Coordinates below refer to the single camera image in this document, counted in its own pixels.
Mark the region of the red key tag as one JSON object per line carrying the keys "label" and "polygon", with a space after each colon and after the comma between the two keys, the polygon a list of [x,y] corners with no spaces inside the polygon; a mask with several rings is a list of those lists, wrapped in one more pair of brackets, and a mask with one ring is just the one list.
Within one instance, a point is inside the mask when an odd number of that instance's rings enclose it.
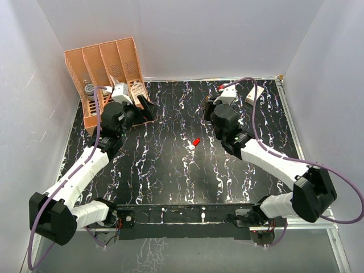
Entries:
{"label": "red key tag", "polygon": [[201,139],[200,138],[196,138],[194,141],[193,141],[193,145],[194,146],[197,146],[199,143],[200,143]]}

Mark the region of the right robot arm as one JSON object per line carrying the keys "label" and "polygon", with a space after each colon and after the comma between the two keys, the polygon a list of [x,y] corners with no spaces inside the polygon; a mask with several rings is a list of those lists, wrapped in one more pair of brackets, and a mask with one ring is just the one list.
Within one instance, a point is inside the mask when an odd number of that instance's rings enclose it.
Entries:
{"label": "right robot arm", "polygon": [[252,163],[278,178],[290,193],[264,196],[244,214],[232,219],[246,226],[268,225],[274,218],[298,216],[314,223],[337,198],[328,171],[308,163],[286,160],[286,155],[261,147],[252,134],[239,126],[239,115],[229,104],[207,98],[202,105],[204,120],[224,150],[238,159]]}

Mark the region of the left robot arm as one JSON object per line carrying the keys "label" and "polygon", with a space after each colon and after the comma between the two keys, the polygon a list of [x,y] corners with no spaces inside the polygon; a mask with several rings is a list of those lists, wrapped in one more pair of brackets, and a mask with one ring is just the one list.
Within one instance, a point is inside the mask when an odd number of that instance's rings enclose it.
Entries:
{"label": "left robot arm", "polygon": [[96,174],[114,159],[123,145],[123,137],[133,126],[155,120],[157,105],[139,95],[142,106],[110,102],[96,110],[97,127],[91,142],[68,172],[44,193],[29,200],[31,234],[41,235],[63,246],[78,229],[102,223],[111,227],[117,221],[116,205],[97,198],[85,205],[76,201]]}

